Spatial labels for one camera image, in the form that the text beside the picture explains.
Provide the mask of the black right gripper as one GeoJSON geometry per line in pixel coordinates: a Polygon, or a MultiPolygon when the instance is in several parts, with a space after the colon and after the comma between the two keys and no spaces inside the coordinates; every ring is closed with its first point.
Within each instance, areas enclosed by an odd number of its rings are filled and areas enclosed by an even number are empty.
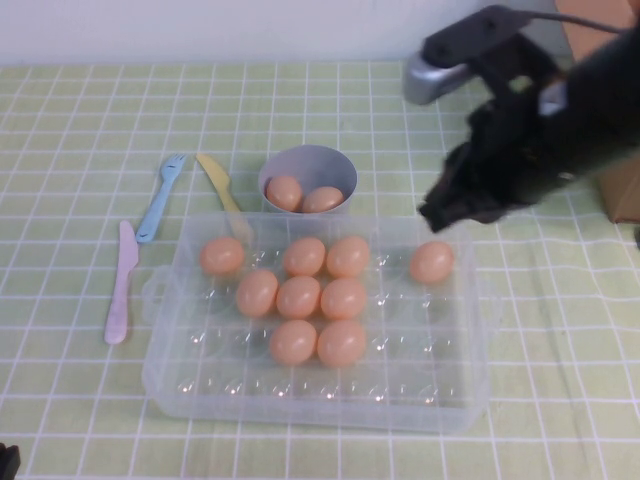
{"type": "Polygon", "coordinates": [[[470,140],[447,156],[418,208],[432,233],[465,220],[494,223],[573,181],[568,78],[522,90],[506,80],[489,86],[493,98],[471,115],[470,140]]]}

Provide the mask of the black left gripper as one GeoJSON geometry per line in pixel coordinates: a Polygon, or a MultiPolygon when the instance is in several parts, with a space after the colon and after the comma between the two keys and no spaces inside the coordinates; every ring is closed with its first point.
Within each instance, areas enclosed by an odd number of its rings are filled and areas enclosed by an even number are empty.
{"type": "Polygon", "coordinates": [[[17,445],[0,444],[0,480],[14,480],[20,468],[20,449],[17,445]]]}

